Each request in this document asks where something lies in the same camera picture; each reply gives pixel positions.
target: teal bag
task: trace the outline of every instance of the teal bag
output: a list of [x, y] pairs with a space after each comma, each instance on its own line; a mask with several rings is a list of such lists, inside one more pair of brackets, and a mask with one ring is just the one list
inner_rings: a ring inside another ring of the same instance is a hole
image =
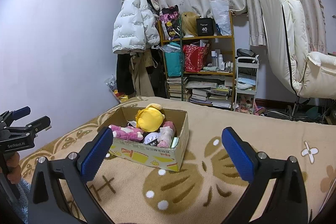
[[[171, 42], [171, 45], [174, 46], [180, 46], [177, 43]], [[165, 52], [165, 58], [166, 58], [166, 66], [167, 66], [167, 74], [169, 77], [173, 76], [181, 76], [181, 52], [171, 52], [166, 53]]]

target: white flower pattern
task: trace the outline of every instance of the white flower pattern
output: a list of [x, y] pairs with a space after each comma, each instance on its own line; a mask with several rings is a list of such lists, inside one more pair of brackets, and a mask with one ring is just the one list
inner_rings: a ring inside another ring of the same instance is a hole
[[309, 155], [310, 163], [313, 164], [314, 155], [317, 154], [319, 150], [316, 147], [309, 148], [309, 145], [306, 141], [304, 142], [304, 144], [306, 145], [307, 148], [302, 150], [301, 155], [302, 157], [304, 157], [305, 155]]

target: white bottle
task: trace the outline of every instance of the white bottle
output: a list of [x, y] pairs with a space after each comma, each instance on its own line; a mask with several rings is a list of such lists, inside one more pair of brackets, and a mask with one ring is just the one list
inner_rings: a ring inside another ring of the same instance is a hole
[[216, 51], [211, 51], [211, 63], [213, 67], [216, 67]]
[[223, 63], [223, 55], [220, 54], [220, 55], [218, 56], [218, 68], [221, 69], [222, 63]]

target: pink plush toy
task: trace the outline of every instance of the pink plush toy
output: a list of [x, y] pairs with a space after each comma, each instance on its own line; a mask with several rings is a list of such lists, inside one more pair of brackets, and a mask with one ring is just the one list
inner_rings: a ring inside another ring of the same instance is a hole
[[139, 142], [143, 139], [143, 131], [140, 128], [134, 127], [117, 127], [110, 125], [109, 128], [113, 131], [113, 137], [127, 141]]
[[176, 129], [173, 122], [170, 121], [165, 122], [163, 126], [160, 128], [160, 136], [157, 138], [159, 144], [157, 146], [169, 148], [175, 136], [175, 132]]

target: black box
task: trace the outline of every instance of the black box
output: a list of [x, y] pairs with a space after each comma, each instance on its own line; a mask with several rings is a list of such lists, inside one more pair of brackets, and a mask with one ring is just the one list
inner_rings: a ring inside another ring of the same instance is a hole
[[196, 19], [197, 34], [199, 37], [209, 37], [214, 34], [212, 18]]

